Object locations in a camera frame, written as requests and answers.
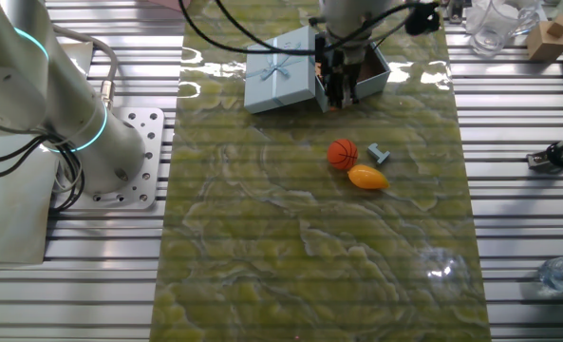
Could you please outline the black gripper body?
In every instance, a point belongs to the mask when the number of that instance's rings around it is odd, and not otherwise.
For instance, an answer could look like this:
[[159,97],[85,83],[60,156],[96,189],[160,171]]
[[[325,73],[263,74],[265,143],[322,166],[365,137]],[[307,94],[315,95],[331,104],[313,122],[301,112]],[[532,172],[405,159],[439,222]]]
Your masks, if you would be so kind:
[[331,48],[325,46],[322,62],[322,72],[359,72],[365,59],[363,46],[342,46]]

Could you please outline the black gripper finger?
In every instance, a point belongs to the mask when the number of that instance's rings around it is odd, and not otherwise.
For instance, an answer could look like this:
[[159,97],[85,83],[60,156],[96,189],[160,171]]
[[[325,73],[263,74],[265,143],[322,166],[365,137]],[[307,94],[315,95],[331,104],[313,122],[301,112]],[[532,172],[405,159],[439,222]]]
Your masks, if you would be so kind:
[[326,94],[328,96],[328,105],[333,109],[341,109],[344,101],[344,75],[342,71],[332,71],[325,78]]
[[346,96],[345,103],[347,105],[354,105],[359,103],[359,98],[356,95],[356,90],[355,90],[359,73],[360,73],[359,68],[347,68],[344,71],[345,74],[344,91]]

